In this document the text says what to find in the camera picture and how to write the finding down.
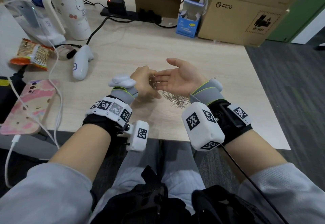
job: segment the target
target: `blue box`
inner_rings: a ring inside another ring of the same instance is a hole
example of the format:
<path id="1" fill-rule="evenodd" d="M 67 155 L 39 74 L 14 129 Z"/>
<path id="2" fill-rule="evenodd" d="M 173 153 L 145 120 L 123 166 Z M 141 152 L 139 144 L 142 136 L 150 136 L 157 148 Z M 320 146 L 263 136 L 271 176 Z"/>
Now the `blue box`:
<path id="1" fill-rule="evenodd" d="M 195 37 L 203 9 L 204 4 L 184 0 L 183 10 L 178 16 L 176 33 L 187 37 Z"/>

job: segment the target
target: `snack package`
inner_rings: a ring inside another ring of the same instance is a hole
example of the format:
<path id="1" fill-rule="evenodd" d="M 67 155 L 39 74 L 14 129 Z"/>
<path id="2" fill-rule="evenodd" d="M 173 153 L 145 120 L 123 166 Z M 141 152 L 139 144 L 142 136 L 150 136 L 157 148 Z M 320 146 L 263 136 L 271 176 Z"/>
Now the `snack package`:
<path id="1" fill-rule="evenodd" d="M 47 70 L 47 61 L 53 51 L 54 49 L 51 47 L 23 38 L 17 56 L 12 58 L 10 63 L 16 65 L 35 65 Z"/>

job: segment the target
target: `hello kitty tumbler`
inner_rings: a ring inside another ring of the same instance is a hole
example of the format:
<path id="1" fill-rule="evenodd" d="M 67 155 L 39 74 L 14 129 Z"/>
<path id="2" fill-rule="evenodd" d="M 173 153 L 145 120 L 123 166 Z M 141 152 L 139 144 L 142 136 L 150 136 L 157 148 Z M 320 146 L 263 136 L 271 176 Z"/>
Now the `hello kitty tumbler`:
<path id="1" fill-rule="evenodd" d="M 74 39 L 86 40 L 89 38 L 91 29 L 87 21 L 83 0 L 43 0 L 43 5 L 59 33 L 65 34 L 65 29 L 57 13 L 63 18 Z"/>

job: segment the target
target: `wooden desk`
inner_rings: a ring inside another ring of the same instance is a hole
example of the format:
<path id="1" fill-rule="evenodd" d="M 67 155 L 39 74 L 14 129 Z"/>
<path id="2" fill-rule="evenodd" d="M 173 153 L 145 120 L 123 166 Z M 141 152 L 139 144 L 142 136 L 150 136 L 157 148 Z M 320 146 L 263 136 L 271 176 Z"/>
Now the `wooden desk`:
<path id="1" fill-rule="evenodd" d="M 90 1 L 105 4 L 106 0 Z M 125 4 L 128 10 L 135 10 L 135 0 L 125 0 Z M 100 5 L 86 5 L 86 8 L 90 26 L 95 30 L 104 19 L 99 15 L 102 8 Z M 191 39 L 177 35 L 175 29 L 163 29 L 151 23 L 120 24 L 110 20 L 89 45 L 95 59 L 89 64 L 85 80 L 77 81 L 72 77 L 73 60 L 60 61 L 53 72 L 53 78 L 60 81 L 64 99 L 60 131 L 74 132 L 80 127 L 85 111 L 110 93 L 108 82 L 114 75 L 131 74 L 138 66 L 144 65 L 160 71 L 171 68 L 166 58 L 181 58 L 195 65 L 208 79 L 216 77 L 223 84 L 224 97 L 240 104 L 251 116 L 254 130 L 274 148 L 290 149 L 243 46 Z M 24 80 L 45 79 L 47 76 L 46 72 L 27 72 Z M 134 103 L 130 121 L 148 122 L 150 138 L 189 141 L 181 120 L 182 109 L 170 104 L 165 98 Z M 56 97 L 46 121 L 49 129 L 54 129 L 58 108 L 59 99 Z"/>

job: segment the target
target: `battery warning label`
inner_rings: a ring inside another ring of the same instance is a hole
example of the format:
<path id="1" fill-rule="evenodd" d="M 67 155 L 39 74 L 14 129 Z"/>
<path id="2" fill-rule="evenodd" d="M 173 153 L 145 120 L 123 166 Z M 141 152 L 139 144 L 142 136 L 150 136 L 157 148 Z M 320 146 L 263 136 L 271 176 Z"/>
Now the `battery warning label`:
<path id="1" fill-rule="evenodd" d="M 246 32 L 264 35 L 281 16 L 282 14 L 259 11 L 254 20 L 247 27 Z"/>

